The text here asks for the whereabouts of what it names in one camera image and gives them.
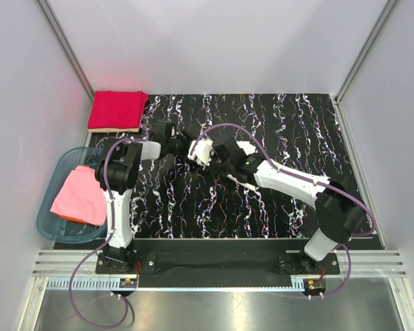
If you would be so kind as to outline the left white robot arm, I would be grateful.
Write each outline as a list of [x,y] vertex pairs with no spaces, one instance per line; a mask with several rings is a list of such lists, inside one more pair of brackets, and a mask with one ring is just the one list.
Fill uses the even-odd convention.
[[95,168],[95,179],[106,200],[107,235],[101,265],[112,265],[121,273],[135,266],[133,234],[130,229],[130,200],[142,161],[163,159],[171,154],[188,155],[196,137],[175,124],[162,121],[145,138],[110,139]]

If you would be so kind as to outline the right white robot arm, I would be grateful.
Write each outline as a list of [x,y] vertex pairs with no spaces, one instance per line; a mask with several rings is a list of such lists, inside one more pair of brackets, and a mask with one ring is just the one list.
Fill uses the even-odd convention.
[[300,267],[307,273],[322,268],[328,253],[352,239],[367,216],[363,201],[348,191],[348,181],[338,182],[288,168],[271,159],[260,145],[249,141],[206,140],[202,145],[201,152],[194,152],[198,164],[245,188],[286,194],[315,211],[318,228],[299,256]]

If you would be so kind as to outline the white t shirt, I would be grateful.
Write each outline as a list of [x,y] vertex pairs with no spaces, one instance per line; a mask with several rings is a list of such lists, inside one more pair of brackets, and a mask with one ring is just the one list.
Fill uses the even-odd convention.
[[248,175],[246,183],[239,181],[232,174],[228,174],[227,177],[235,183],[243,186],[251,191],[256,191],[257,186],[253,173],[257,171],[257,163],[262,162],[262,156],[259,154],[257,148],[249,141],[237,141],[237,145],[245,152],[246,158],[242,164],[238,166],[238,170]]

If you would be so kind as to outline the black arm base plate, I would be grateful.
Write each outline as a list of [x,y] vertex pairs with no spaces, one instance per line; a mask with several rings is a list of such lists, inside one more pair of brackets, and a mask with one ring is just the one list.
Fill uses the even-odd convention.
[[313,271],[303,267],[299,254],[304,239],[135,239],[135,263],[101,265],[98,274],[138,274],[156,280],[216,279],[223,284],[248,281],[251,285],[273,285],[277,277],[339,276],[334,253]]

